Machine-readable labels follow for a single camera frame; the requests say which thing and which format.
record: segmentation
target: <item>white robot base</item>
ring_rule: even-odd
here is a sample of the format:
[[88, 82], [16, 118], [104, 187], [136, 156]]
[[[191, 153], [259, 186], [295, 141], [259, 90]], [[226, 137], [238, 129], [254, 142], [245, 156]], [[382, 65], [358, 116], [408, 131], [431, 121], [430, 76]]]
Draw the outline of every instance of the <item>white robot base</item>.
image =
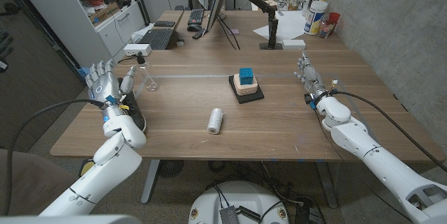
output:
[[[248, 181], [227, 181], [217, 185], [230, 206], [245, 207], [262, 216], [271, 206], [279, 201], [279, 198], [262, 186]], [[224, 197], [221, 196], [222, 205], [227, 208]], [[219, 194], [215, 188], [206, 190], [199, 196], [189, 212], [188, 224], [212, 224], [222, 223], [219, 211], [221, 210]], [[288, 216], [285, 215], [282, 203], [276, 205], [264, 217], [262, 223], [287, 224]], [[257, 223], [243, 214], [238, 214], [239, 224]]]

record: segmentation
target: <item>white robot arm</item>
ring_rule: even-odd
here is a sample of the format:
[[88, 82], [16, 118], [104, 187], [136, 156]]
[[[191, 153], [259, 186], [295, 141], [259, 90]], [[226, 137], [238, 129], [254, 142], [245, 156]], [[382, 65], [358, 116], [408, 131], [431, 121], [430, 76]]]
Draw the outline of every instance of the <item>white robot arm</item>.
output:
[[397, 198], [413, 223], [445, 223], [447, 186], [430, 181], [414, 172], [367, 133], [364, 124], [323, 86], [320, 75], [305, 52], [298, 60], [300, 73], [295, 75], [309, 92], [306, 101], [325, 116], [323, 127], [336, 144], [357, 156]]
[[113, 61], [91, 67], [86, 81], [89, 96], [105, 103], [104, 135], [107, 141], [94, 154], [95, 165], [63, 192], [39, 216], [70, 216], [88, 214], [107, 193], [136, 171], [141, 156], [133, 149], [146, 143], [145, 134], [132, 118], [119, 107], [119, 101], [132, 92], [135, 67], [124, 77], [121, 86], [113, 74]]

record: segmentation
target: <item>wooden table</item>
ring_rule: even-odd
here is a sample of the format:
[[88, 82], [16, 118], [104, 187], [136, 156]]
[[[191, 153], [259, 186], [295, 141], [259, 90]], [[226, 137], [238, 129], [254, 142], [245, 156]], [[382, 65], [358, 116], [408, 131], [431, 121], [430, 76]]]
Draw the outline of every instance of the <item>wooden table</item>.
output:
[[[181, 11], [166, 11], [160, 20], [178, 21]], [[138, 92], [138, 104], [147, 120], [147, 144], [137, 150], [152, 159], [196, 160], [305, 160], [339, 161], [305, 104], [304, 87], [293, 75], [302, 51], [260, 50], [267, 40], [253, 32], [267, 24], [260, 11], [226, 11], [227, 25], [239, 29], [241, 50], [234, 50], [219, 23], [199, 40], [186, 30], [190, 11], [184, 11], [177, 32], [184, 46], [154, 50], [146, 57], [158, 75], [160, 89]], [[419, 123], [377, 77], [361, 56], [349, 50], [333, 34], [326, 39], [303, 35], [311, 63], [322, 75], [326, 87], [339, 80], [338, 89], [376, 103], [403, 129], [439, 160], [441, 150]], [[136, 62], [115, 68], [122, 77]], [[265, 98], [240, 105], [228, 83], [228, 76], [241, 67], [252, 67]], [[137, 91], [140, 81], [136, 80]], [[363, 121], [383, 147], [403, 161], [429, 159], [373, 107], [345, 95], [337, 95], [352, 115]], [[207, 133], [213, 108], [224, 113], [221, 132]], [[54, 156], [92, 157], [104, 143], [103, 121], [98, 109], [86, 105], [51, 149]], [[358, 160], [337, 147], [346, 160]]]

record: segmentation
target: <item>white box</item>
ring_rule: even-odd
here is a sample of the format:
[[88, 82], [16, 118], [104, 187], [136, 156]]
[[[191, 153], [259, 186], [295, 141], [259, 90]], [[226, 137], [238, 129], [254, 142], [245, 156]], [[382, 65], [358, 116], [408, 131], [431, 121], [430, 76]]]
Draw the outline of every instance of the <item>white box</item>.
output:
[[141, 52], [142, 56], [149, 56], [151, 51], [152, 48], [149, 44], [129, 43], [126, 47], [124, 47], [124, 52], [126, 53], [126, 56], [129, 57], [136, 55], [139, 52]]
[[304, 50], [305, 48], [304, 40], [282, 40], [283, 50]]

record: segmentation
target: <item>shelving unit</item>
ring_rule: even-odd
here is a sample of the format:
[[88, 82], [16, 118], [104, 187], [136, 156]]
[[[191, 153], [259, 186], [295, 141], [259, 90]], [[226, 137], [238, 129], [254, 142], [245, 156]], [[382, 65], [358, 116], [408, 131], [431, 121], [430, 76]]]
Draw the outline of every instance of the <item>shelving unit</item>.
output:
[[145, 25], [135, 0], [96, 27], [82, 7], [82, 0], [30, 1], [82, 67], [110, 58], [120, 60], [131, 34]]

